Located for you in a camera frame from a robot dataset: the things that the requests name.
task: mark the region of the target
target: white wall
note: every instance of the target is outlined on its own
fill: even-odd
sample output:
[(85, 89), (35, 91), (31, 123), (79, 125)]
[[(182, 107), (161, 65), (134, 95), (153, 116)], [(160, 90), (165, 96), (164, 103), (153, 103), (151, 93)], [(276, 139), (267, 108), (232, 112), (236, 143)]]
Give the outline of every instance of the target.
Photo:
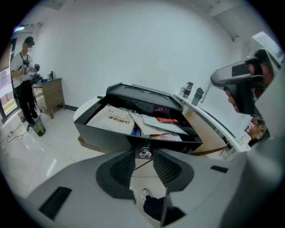
[(17, 33), (16, 32), (15, 34), (12, 35), (11, 39), (14, 39), (14, 38), (17, 39), (14, 55), (16, 55), (22, 50), (23, 42), (25, 41), (27, 37), (30, 37), (30, 36), (32, 36), (32, 32), (28, 32), (28, 33)]
[(247, 45), (243, 38), (236, 37), (233, 44), (232, 61), (238, 62), (245, 60), (247, 56), (250, 56), (250, 45)]
[(211, 74), (232, 62), (233, 42), (188, 3), (159, 0), (66, 4), (40, 29), (40, 74), (62, 78), (65, 103), (80, 106), (123, 82), (169, 93), (188, 81), (206, 90)]

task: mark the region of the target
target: booklet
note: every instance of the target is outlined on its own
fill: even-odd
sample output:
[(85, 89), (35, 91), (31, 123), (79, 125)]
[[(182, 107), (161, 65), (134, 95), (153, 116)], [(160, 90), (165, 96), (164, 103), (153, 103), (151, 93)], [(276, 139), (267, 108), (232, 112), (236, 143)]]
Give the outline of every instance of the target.
[(144, 135), (171, 133), (167, 130), (159, 129), (157, 127), (145, 124), (143, 122), (143, 118), (142, 118), (141, 114), (135, 114), (135, 113), (131, 113), (131, 112), (129, 112), (129, 114), (133, 118), (133, 120), (136, 122), (138, 127), (141, 129), (141, 133)]
[(127, 111), (106, 105), (86, 125), (124, 134), (132, 134), (134, 121)]

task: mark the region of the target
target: man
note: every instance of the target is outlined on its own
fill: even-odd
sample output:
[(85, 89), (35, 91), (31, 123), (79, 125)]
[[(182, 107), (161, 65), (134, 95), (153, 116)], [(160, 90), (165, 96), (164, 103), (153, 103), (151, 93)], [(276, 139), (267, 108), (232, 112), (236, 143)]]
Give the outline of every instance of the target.
[(33, 119), (38, 115), (35, 111), (34, 96), (29, 77), (32, 72), (36, 72), (31, 64), (31, 48), (34, 45), (32, 37), (27, 37), (22, 45), (20, 53), (16, 54), (11, 62), (11, 76), (14, 85), (14, 98), (19, 100), (20, 108), (23, 111), (27, 122), (32, 126), (35, 122)]

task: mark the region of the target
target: white ceiling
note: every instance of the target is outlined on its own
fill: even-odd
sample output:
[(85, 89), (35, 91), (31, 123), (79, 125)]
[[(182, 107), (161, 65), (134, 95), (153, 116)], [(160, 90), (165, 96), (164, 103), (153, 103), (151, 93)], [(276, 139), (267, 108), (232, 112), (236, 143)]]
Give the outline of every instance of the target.
[(43, 25), (65, 4), (75, 0), (42, 0), (21, 21), (20, 25)]
[[(44, 24), (66, 3), (75, 0), (44, 0), (22, 20), (21, 25)], [(256, 10), (245, 0), (188, 0), (211, 16), (232, 40), (241, 37), (250, 44), (250, 38), (261, 31), (277, 41), (274, 33)]]

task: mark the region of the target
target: black panel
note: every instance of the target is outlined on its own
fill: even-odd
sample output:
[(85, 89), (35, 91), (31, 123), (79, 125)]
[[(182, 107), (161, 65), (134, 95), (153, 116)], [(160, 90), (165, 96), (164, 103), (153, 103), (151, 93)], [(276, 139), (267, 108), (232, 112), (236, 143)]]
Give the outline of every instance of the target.
[(155, 92), (150, 88), (138, 88), (132, 85), (124, 85), (118, 83), (116, 85), (109, 86), (106, 95), (114, 95), (116, 97), (126, 98), (130, 100), (136, 100), (138, 102), (147, 102), (148, 105), (162, 106), (168, 109), (183, 111), (183, 106), (178, 103), (172, 96), (167, 96)]
[(99, 166), (96, 180), (101, 189), (114, 198), (134, 200), (130, 179), (135, 168), (135, 149), (106, 161)]
[(193, 168), (161, 150), (154, 150), (153, 167), (168, 192), (183, 190), (193, 179)]
[(221, 166), (212, 166), (211, 169), (222, 172), (222, 173), (226, 173), (228, 171), (228, 168), (224, 168)]
[(40, 212), (53, 220), (70, 193), (71, 189), (59, 187), (40, 207)]

